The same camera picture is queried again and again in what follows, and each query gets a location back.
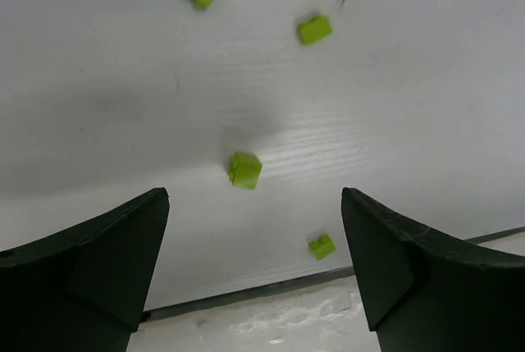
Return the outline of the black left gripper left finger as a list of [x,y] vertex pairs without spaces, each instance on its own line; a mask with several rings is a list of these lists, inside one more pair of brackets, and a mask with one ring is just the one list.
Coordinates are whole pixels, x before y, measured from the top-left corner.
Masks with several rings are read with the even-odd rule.
[[124,351],[169,215],[164,188],[1,253],[3,351]]

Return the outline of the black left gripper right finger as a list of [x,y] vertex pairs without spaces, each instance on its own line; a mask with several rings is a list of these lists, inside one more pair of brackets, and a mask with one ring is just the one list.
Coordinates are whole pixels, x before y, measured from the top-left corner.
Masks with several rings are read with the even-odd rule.
[[355,188],[343,190],[341,213],[382,350],[523,350],[522,256],[447,235]]

